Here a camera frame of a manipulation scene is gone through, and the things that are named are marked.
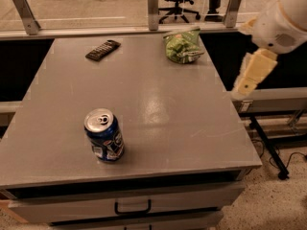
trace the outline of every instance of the chair base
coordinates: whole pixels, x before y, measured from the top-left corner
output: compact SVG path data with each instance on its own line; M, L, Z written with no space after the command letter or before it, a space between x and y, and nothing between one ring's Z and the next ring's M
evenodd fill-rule
M159 24L163 24L163 20L170 17L172 14L175 15L175 19L177 19L177 16L179 15L186 23L190 23L187 17L183 14L183 12L194 13L196 15L197 20L201 19L200 13L198 11L183 9L179 6L179 2L176 2L175 6L172 8L159 8L159 11L167 12L162 18L159 19Z

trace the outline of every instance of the can top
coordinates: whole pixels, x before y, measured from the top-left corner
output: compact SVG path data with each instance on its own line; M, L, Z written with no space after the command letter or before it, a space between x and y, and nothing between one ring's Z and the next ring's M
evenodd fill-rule
M84 126L91 132L102 132L113 123L114 116L110 110L99 108L88 113L84 120Z

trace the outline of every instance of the drawer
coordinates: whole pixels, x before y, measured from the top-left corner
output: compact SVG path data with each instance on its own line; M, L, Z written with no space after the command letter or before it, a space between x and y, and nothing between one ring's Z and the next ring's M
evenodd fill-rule
M52 226L50 230L195 230L216 226L221 211L208 211L114 221L96 221Z
M139 192L110 192L63 198L14 200L10 209L28 222L58 222L146 215L230 205L244 190L242 182L213 183L148 189Z

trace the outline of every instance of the black metal stand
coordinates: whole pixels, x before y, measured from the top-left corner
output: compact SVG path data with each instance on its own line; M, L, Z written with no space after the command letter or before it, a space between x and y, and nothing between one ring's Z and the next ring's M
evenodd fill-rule
M249 125L250 128L255 128L262 139L262 141L265 144L265 147L269 151L269 153L272 156L272 159L274 160L276 166L280 170L278 174L278 178L281 180L288 179L289 172L284 165L284 163L281 161L279 155L276 152L275 145L276 144L283 144L283 143L292 143L292 142L302 142L307 141L307 133L303 135L297 135L297 136L287 136L287 137L281 137L281 138L271 138L269 139L264 130L260 127L258 124L256 118L254 116L249 117L251 120L251 123Z

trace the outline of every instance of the can pull tab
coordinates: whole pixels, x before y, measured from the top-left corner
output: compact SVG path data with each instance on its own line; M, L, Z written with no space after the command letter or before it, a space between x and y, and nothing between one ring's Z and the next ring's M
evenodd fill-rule
M107 115L103 115L101 117L98 118L98 122L99 124L101 124L102 126L105 126L108 123L108 117Z

